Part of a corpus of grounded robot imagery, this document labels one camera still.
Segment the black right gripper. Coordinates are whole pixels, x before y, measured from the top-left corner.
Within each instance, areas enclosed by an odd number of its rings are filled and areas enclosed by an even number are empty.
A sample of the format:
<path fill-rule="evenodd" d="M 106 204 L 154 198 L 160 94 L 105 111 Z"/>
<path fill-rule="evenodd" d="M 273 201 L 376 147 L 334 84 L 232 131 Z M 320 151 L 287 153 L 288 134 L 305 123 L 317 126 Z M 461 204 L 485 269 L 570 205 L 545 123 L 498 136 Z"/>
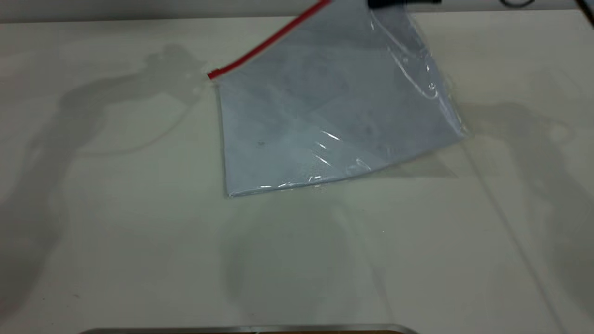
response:
<path fill-rule="evenodd" d="M 436 6 L 442 2 L 442 0 L 368 0 L 368 6 L 370 9 L 380 9 L 389 6 L 403 6 L 407 3 L 410 5 Z"/>

